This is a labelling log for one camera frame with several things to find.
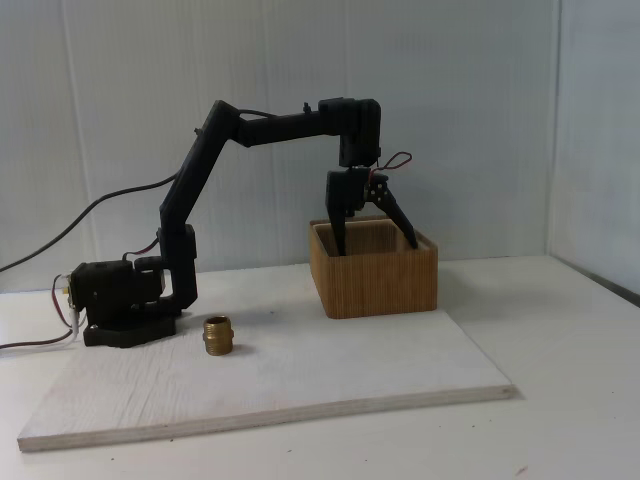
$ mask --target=white wall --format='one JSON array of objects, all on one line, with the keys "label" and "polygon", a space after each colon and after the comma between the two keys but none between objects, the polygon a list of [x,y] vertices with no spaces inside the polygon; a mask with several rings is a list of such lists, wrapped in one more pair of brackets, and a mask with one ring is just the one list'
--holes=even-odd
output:
[{"label": "white wall", "polygon": [[551,252],[640,292],[640,2],[564,0]]},{"label": "white wall", "polygon": [[[391,188],[443,258],[545,248],[555,0],[0,2],[0,264],[109,191],[174,172],[217,98],[372,97]],[[337,139],[225,147],[191,215],[201,270],[304,261]],[[146,245],[166,189],[100,206],[0,289]]]}]

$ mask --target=cardboard box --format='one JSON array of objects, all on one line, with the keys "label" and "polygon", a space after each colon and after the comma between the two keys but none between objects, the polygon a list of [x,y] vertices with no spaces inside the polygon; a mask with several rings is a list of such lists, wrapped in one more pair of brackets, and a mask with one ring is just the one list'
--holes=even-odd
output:
[{"label": "cardboard box", "polygon": [[347,222],[347,255],[338,255],[331,224],[309,227],[311,275],[330,318],[353,318],[435,310],[438,247],[416,230],[411,248],[386,217]]}]

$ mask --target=brass pipe fitting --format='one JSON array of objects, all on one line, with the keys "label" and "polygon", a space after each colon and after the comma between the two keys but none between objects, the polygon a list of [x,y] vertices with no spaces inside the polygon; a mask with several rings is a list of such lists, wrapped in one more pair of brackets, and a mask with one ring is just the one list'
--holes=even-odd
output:
[{"label": "brass pipe fitting", "polygon": [[227,317],[211,317],[204,321],[202,339],[209,355],[226,355],[233,350],[233,330]]}]

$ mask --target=electrical wire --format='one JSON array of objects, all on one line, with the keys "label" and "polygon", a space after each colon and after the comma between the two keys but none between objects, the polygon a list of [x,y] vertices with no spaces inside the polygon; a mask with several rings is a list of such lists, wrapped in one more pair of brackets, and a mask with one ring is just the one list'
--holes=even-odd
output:
[{"label": "electrical wire", "polygon": [[158,243],[160,242],[160,240],[158,240],[157,238],[151,242],[151,245],[148,245],[146,247],[144,247],[142,250],[138,250],[137,252],[125,252],[124,255],[122,255],[122,259],[126,260],[127,259],[127,255],[144,255],[145,253],[147,253],[148,251],[150,251],[153,247],[155,247]]},{"label": "electrical wire", "polygon": [[[393,162],[393,160],[398,156],[398,155],[408,155],[409,158],[407,158],[404,162],[400,162],[398,165],[394,165],[393,167],[390,167],[389,164],[391,162]],[[376,168],[372,168],[371,171],[369,172],[369,183],[371,183],[371,179],[373,178],[373,174],[375,172],[381,171],[381,170],[395,170],[396,168],[400,168],[403,165],[406,165],[407,163],[409,163],[411,160],[413,160],[413,155],[411,155],[409,152],[398,152],[396,153],[393,157],[391,157],[389,159],[389,161],[387,163],[385,163],[382,167],[376,167]]]},{"label": "electrical wire", "polygon": [[277,117],[277,115],[274,115],[273,113],[267,113],[267,112],[260,112],[259,110],[238,110],[238,112],[240,112],[240,115],[255,115],[257,117],[266,117],[266,118],[275,118]]},{"label": "electrical wire", "polygon": [[133,187],[133,188],[125,188],[124,190],[118,190],[116,192],[111,192],[108,193],[106,195],[103,195],[102,197],[98,198],[97,200],[94,200],[91,205],[89,205],[87,208],[85,208],[82,213],[80,215],[78,215],[78,217],[71,222],[71,224],[65,228],[58,236],[56,236],[53,240],[51,240],[50,242],[46,243],[45,245],[43,245],[42,247],[40,247],[38,250],[36,250],[35,252],[30,253],[29,255],[27,255],[26,257],[21,258],[20,260],[16,260],[13,263],[10,263],[9,265],[5,265],[4,267],[0,268],[0,273],[5,272],[7,270],[9,270],[10,268],[16,267],[28,260],[31,260],[33,257],[35,257],[36,255],[40,255],[42,252],[44,252],[45,250],[47,250],[48,248],[52,247],[53,245],[55,245],[56,243],[58,243],[60,240],[62,240],[71,230],[73,230],[76,225],[78,225],[78,223],[80,223],[80,221],[87,216],[87,214],[93,210],[98,204],[104,202],[105,200],[109,200],[110,198],[113,197],[118,197],[120,195],[125,195],[127,193],[133,193],[133,192],[142,192],[144,190],[151,190],[153,188],[158,188],[158,187],[162,187],[163,185],[166,185],[167,183],[171,183],[173,182],[176,177],[178,176],[178,174],[174,174],[171,175],[169,178],[165,178],[164,180],[162,180],[161,182],[157,182],[157,183],[151,183],[149,185],[141,185],[139,187]]},{"label": "electrical wire", "polygon": [[62,323],[64,323],[68,328],[71,328],[71,325],[69,325],[64,319],[64,315],[62,314],[62,310],[60,309],[60,305],[58,304],[58,298],[56,297],[56,283],[61,276],[62,275],[56,275],[56,278],[53,279],[53,286],[51,287],[51,300],[53,301],[53,306],[55,307],[56,312],[58,312],[58,317],[60,317]]},{"label": "electrical wire", "polygon": [[64,335],[61,335],[59,337],[52,338],[49,340],[35,340],[30,342],[6,343],[4,345],[0,345],[0,350],[4,348],[13,348],[13,347],[35,347],[40,345],[52,345],[54,343],[58,343],[64,340],[65,338],[69,338],[69,336],[73,334],[73,338],[71,340],[68,340],[66,343],[59,345],[60,347],[62,347],[64,345],[68,345],[69,343],[73,342],[76,339],[78,335],[78,329],[80,328],[80,326],[82,326],[82,324],[86,320],[86,315],[82,320],[82,323],[80,324],[78,324],[78,314],[76,312],[73,313],[71,324],[67,323],[67,321],[65,320],[64,315],[62,314],[62,310],[60,309],[60,304],[58,303],[58,298],[56,297],[56,290],[55,290],[56,283],[58,282],[58,279],[61,276],[62,275],[56,275],[56,277],[53,279],[53,285],[51,287],[51,300],[53,302],[53,307],[55,308],[58,314],[58,317],[60,317],[60,320],[62,320],[62,323],[64,323],[69,328],[69,331],[67,331],[67,333],[65,333]]}]

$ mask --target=black robotic arm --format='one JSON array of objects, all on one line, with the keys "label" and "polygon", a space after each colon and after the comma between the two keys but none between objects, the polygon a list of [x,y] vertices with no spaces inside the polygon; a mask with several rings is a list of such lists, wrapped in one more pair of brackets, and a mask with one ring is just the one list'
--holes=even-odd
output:
[{"label": "black robotic arm", "polygon": [[[129,347],[171,335],[174,318],[197,298],[195,233],[186,224],[213,166],[228,140],[244,147],[318,135],[340,136],[339,164],[327,176],[325,203],[338,251],[345,254],[345,217],[374,203],[417,248],[413,227],[387,188],[387,177],[371,167],[380,156],[380,105],[375,100],[323,100],[318,111],[247,120],[223,101],[213,105],[165,200],[157,232],[160,256],[81,264],[70,277],[71,303],[87,308],[85,344]],[[161,297],[163,272],[173,293]]]}]

